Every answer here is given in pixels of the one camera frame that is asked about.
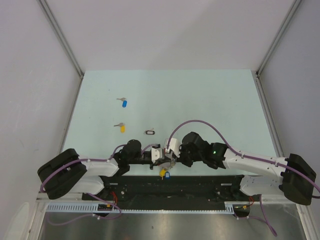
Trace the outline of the red-handled metal key holder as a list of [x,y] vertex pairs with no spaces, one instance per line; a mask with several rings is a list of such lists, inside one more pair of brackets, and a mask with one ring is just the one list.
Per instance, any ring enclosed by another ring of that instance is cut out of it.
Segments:
[[164,163],[162,164],[162,167],[166,170],[170,170],[176,165],[177,162],[177,156],[173,152],[173,150],[169,150],[167,152],[167,149],[164,149]]

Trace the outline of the key with black tag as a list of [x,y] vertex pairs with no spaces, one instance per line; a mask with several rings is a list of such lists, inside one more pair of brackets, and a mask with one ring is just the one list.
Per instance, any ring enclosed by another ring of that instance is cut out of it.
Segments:
[[144,134],[145,134],[145,135],[155,135],[156,132],[155,132],[155,130],[152,128],[152,129],[147,129],[147,130],[145,130],[145,131],[144,131]]

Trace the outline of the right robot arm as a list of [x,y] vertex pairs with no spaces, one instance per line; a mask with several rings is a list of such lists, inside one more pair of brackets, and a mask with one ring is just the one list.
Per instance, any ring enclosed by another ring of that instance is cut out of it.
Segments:
[[231,196],[242,201],[247,196],[286,197],[299,205],[312,202],[315,171],[299,155],[289,157],[250,156],[232,150],[224,143],[208,143],[196,132],[188,133],[179,146],[179,162],[191,167],[201,161],[212,169],[236,169],[249,172],[230,188]]

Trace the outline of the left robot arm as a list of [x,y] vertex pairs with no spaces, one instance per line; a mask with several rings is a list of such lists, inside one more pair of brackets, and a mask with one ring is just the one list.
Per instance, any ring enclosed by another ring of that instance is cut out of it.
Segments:
[[111,188],[104,179],[124,175],[131,165],[153,167],[165,159],[167,152],[168,149],[160,144],[142,148],[135,139],[119,145],[104,159],[80,158],[75,149],[69,148],[38,169],[40,192],[47,194],[50,200],[68,193],[90,193],[105,200],[110,196]]

